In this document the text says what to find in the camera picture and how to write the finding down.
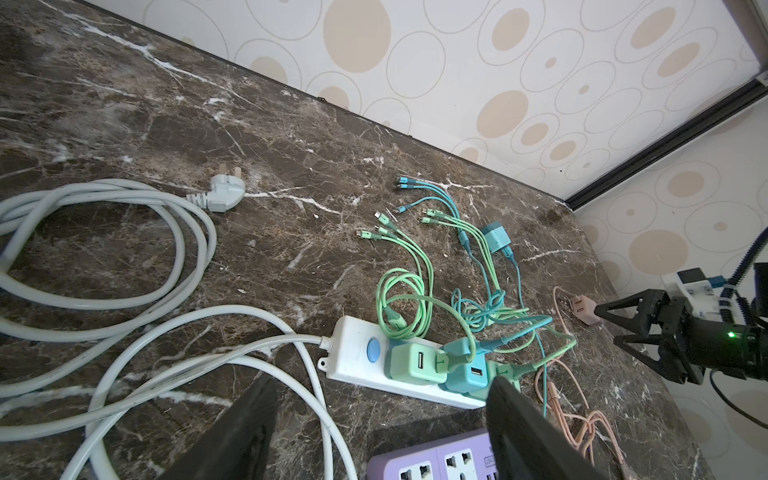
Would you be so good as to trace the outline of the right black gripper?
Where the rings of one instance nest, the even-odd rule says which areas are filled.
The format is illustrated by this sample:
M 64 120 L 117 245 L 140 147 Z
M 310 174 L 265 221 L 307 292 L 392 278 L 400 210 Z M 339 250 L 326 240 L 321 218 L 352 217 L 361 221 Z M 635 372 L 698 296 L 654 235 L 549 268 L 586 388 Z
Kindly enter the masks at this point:
M 647 289 L 597 305 L 594 313 L 636 334 L 616 336 L 613 344 L 667 381 L 701 384 L 707 369 L 767 379 L 766 329 L 697 318 L 683 297 L 665 301 L 664 290 Z M 661 333 L 641 338 L 656 321 Z

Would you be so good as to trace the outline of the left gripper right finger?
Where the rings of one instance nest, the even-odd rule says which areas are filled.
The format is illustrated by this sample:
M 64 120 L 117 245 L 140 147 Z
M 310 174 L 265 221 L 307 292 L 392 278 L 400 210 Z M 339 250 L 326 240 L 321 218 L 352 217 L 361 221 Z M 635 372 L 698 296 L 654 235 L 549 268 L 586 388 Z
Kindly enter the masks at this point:
M 603 476 L 571 447 L 512 383 L 496 378 L 486 426 L 500 479 L 588 480 Z

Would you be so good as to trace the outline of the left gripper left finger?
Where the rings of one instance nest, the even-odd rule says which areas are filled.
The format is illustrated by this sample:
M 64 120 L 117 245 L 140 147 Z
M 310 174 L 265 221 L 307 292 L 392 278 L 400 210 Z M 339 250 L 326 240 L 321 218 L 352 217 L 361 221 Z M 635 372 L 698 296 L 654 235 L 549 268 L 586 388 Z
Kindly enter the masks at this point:
M 263 479 L 277 412 L 277 382 L 260 374 L 160 477 Z

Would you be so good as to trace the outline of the pink charger plug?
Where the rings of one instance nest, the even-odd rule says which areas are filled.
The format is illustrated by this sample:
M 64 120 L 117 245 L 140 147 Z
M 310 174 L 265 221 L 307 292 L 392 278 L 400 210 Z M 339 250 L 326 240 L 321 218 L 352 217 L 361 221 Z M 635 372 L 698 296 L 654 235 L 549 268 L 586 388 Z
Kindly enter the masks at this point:
M 592 326 L 602 322 L 595 313 L 596 302 L 584 295 L 577 295 L 571 299 L 573 315 L 584 325 Z

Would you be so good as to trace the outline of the darker green charger plug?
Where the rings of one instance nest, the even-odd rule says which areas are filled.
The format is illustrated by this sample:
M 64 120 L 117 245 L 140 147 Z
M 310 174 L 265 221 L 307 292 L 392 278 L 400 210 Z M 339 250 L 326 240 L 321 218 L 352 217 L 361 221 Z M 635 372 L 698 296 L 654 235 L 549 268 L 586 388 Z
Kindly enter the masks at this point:
M 493 360 L 486 362 L 487 384 L 485 387 L 474 390 L 466 394 L 469 398 L 485 401 L 488 397 L 488 393 L 492 386 L 492 383 L 496 378 L 503 378 L 520 391 L 520 378 L 525 373 L 525 370 L 520 365 L 513 365 L 508 363 L 499 363 Z

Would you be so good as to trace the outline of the teal charger plug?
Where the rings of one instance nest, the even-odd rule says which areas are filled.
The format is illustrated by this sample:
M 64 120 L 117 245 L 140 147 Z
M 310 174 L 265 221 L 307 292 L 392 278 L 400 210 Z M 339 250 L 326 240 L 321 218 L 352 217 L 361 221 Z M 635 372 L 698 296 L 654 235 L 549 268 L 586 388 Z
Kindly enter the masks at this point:
M 470 353 L 470 342 L 461 338 L 447 343 L 443 350 L 448 354 L 465 356 Z M 448 392 L 477 396 L 478 391 L 488 386 L 488 374 L 485 355 L 476 354 L 468 364 L 461 364 L 447 374 L 447 379 L 439 387 Z
M 485 225 L 481 228 L 481 232 L 491 253 L 501 252 L 504 256 L 513 254 L 511 239 L 500 222 Z

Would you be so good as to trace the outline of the light green charger plug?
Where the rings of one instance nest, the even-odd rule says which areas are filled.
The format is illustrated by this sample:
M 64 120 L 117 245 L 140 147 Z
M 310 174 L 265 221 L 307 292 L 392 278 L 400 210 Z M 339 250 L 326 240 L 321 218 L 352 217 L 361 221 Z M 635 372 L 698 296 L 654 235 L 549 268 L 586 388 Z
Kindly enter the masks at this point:
M 401 343 L 389 350 L 385 374 L 391 380 L 407 384 L 442 384 L 448 377 L 448 356 L 437 347 Z

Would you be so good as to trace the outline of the white blue power strip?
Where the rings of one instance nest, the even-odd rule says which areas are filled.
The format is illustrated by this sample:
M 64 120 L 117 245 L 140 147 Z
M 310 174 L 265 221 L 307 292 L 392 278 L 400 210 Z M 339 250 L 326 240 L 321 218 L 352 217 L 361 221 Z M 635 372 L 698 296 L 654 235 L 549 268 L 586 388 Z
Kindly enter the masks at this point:
M 329 380 L 462 409 L 485 406 L 484 400 L 436 385 L 420 386 L 388 378 L 385 366 L 390 347 L 390 339 L 378 324 L 345 315 L 337 320 L 328 354 L 318 360 L 317 368 Z

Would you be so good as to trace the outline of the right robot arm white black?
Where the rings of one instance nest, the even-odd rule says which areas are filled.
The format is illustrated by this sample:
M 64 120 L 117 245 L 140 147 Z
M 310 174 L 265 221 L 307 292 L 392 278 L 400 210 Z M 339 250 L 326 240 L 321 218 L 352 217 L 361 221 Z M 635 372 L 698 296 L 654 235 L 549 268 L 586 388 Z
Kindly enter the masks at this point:
M 755 425 L 767 423 L 739 408 L 714 381 L 719 372 L 741 380 L 767 379 L 767 246 L 762 231 L 729 278 L 699 268 L 679 271 L 662 289 L 594 307 L 594 314 L 629 333 L 614 345 L 667 381 L 700 385 L 704 375 L 733 411 Z

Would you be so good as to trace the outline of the purple power strip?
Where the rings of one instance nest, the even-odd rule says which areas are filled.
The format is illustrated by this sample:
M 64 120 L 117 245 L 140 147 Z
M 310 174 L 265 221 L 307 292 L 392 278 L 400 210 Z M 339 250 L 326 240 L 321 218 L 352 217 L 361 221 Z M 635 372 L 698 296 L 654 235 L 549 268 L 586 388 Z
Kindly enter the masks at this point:
M 373 457 L 367 479 L 500 479 L 486 429 Z

